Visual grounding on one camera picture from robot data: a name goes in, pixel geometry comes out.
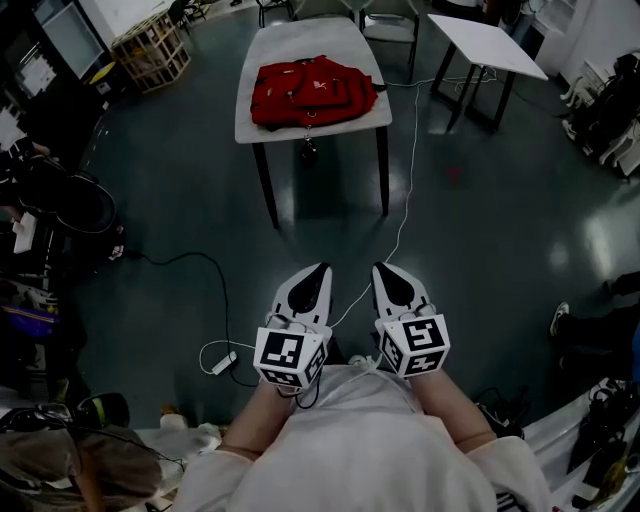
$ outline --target white shirt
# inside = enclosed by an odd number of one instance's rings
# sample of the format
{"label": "white shirt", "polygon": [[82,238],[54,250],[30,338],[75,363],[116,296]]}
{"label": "white shirt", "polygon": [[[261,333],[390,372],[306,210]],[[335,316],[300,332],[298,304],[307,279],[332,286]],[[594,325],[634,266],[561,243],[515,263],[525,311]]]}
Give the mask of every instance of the white shirt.
{"label": "white shirt", "polygon": [[439,418],[418,411],[395,375],[325,367],[315,406],[297,409],[257,461],[224,451],[192,459],[173,510],[551,510],[524,441],[502,438],[464,455]]}

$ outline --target black chair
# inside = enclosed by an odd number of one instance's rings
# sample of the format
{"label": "black chair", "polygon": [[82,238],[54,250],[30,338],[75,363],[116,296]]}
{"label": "black chair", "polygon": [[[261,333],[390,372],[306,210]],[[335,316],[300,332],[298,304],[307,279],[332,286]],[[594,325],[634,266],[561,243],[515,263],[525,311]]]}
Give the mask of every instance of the black chair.
{"label": "black chair", "polygon": [[289,19],[293,19],[293,7],[289,0],[256,0],[256,2],[258,2],[258,7],[260,8],[260,12],[258,12],[258,25],[260,28],[264,28],[264,13],[278,7],[285,7]]}
{"label": "black chair", "polygon": [[189,21],[195,21],[198,18],[207,19],[207,11],[209,6],[202,4],[198,0],[188,0],[184,4],[184,12]]}
{"label": "black chair", "polygon": [[189,20],[186,15],[185,7],[186,5],[184,0],[176,0],[171,4],[171,7],[169,7],[167,14],[169,15],[171,23],[178,28],[184,28],[189,37],[191,37],[191,32],[189,32]]}

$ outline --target white cable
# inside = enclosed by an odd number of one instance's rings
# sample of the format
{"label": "white cable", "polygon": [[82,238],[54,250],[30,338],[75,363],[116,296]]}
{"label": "white cable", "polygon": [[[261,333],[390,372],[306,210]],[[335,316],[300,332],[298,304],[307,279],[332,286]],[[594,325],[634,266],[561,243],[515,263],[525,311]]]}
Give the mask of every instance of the white cable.
{"label": "white cable", "polygon": [[[493,82],[498,79],[495,69],[491,67],[487,67],[487,69],[490,69],[491,71],[493,71],[493,77],[489,78],[488,80],[482,80],[482,83]],[[479,78],[480,76],[478,76],[475,81],[472,80],[470,83],[472,84],[478,83]],[[466,81],[466,79],[467,77],[452,77],[452,78],[443,78],[442,81],[447,83],[455,83],[456,88],[454,89],[454,91],[457,92],[458,86],[460,84],[464,84],[464,81]],[[416,99],[413,103],[415,107],[415,126],[413,130],[413,148],[411,149],[411,168],[409,169],[409,192],[407,192],[407,197],[405,198],[405,203],[404,203],[404,218],[402,219],[402,222],[400,223],[400,227],[398,228],[398,233],[396,234],[396,245],[393,248],[393,250],[389,253],[389,256],[387,256],[387,258],[384,260],[385,263],[389,262],[391,257],[396,253],[396,251],[400,247],[400,234],[402,233],[402,228],[404,228],[404,225],[406,224],[407,219],[409,218],[409,198],[411,197],[411,193],[413,192],[413,164],[415,162],[415,156],[416,156],[416,144],[418,143],[418,98],[420,97],[420,86],[434,82],[434,81],[435,81],[435,78],[429,78],[427,80],[419,80],[412,84],[394,84],[393,82],[385,82],[386,85],[391,85],[393,87],[417,87],[418,88],[416,90]],[[364,297],[367,294],[367,292],[369,291],[369,288],[371,288],[371,283],[369,283],[367,287],[364,289],[364,291],[360,294],[360,296],[351,303],[351,305],[342,314],[340,319],[335,324],[329,326],[331,329],[336,327],[340,322],[342,322],[347,317],[347,315],[353,309],[353,307],[358,302],[360,302],[360,300],[362,300],[362,297]]]}
{"label": "white cable", "polygon": [[208,372],[207,370],[204,369],[204,366],[202,366],[202,353],[204,352],[204,349],[207,348],[209,345],[215,345],[216,343],[230,343],[231,345],[238,345],[240,347],[250,348],[251,350],[256,349],[256,347],[253,347],[251,345],[246,345],[244,343],[238,343],[237,341],[229,341],[229,340],[215,340],[202,345],[202,348],[200,349],[200,355],[198,356],[198,362],[200,363],[200,369],[207,375],[213,375],[213,372]]}

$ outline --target chair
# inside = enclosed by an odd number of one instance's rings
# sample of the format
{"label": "chair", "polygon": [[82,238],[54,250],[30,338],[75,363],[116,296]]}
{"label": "chair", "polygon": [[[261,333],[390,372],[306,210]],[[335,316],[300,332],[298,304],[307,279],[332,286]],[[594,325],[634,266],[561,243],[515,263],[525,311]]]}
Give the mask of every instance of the chair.
{"label": "chair", "polygon": [[409,82],[418,46],[420,15],[411,0],[369,0],[360,11],[360,31],[370,41],[410,44]]}
{"label": "chair", "polygon": [[198,0],[187,0],[184,4],[184,12],[189,21],[195,21],[198,18],[207,19],[207,11],[209,5],[203,4]]}
{"label": "chair", "polygon": [[189,20],[185,15],[184,0],[176,0],[173,2],[167,11],[167,14],[169,15],[171,23],[173,23],[177,28],[184,28],[189,37],[191,37],[191,33],[189,32]]}
{"label": "chair", "polygon": [[294,6],[294,21],[332,16],[344,16],[351,21],[355,20],[351,6],[343,0],[298,0],[294,2]]}
{"label": "chair", "polygon": [[260,7],[260,12],[258,12],[258,25],[260,28],[264,28],[264,13],[278,7],[286,7],[289,18],[293,19],[293,7],[291,7],[289,0],[256,0],[256,2]]}

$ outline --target white table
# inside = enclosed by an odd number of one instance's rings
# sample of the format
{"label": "white table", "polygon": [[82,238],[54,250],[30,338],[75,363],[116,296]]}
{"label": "white table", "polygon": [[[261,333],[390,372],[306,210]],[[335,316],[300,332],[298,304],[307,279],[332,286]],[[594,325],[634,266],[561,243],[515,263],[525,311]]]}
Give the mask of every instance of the white table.
{"label": "white table", "polygon": [[360,69],[365,75],[373,78],[374,84],[384,83],[378,63],[367,41],[356,25],[346,18],[296,21],[259,30],[249,47],[240,75],[236,101],[236,142],[253,144],[262,191],[271,221],[276,229],[279,228],[278,212],[271,188],[264,143],[303,139],[307,133],[311,137],[321,137],[375,128],[382,211],[383,215],[388,213],[389,155],[386,127],[391,124],[391,107],[386,91],[378,92],[373,108],[365,115],[343,123],[312,128],[309,132],[306,128],[280,128],[271,132],[254,124],[251,120],[251,96],[261,66],[318,55],[326,55],[327,58],[340,64]]}
{"label": "white table", "polygon": [[[449,49],[447,50],[444,60],[442,61],[442,65],[436,75],[436,79],[431,86],[432,94],[453,105],[453,113],[451,114],[451,120],[449,121],[447,130],[450,130],[453,127],[460,116],[464,97],[469,89],[469,85],[471,84],[476,66],[481,66],[482,71],[480,72],[478,82],[471,94],[471,99],[465,110],[465,114],[494,132],[500,126],[500,120],[502,119],[504,109],[507,106],[507,100],[509,99],[509,94],[511,93],[511,88],[513,87],[513,81],[516,78],[516,74],[527,75],[533,78],[539,78],[540,80],[547,80],[547,75],[544,74],[544,72],[535,62],[533,62],[533,60],[531,60],[524,50],[520,48],[502,29],[491,25],[484,25],[483,23],[449,18],[447,16],[436,16],[430,14],[429,18],[431,18],[431,21],[433,21],[451,40]],[[451,59],[453,59],[456,48],[460,50],[465,58],[471,63],[471,69],[469,70],[467,80],[458,99],[451,98],[439,90],[440,83],[444,78],[444,74],[447,72]],[[502,91],[498,110],[496,111],[493,119],[489,118],[482,112],[479,112],[473,106],[473,100],[480,88],[480,82],[487,67],[502,69],[509,72]]]}

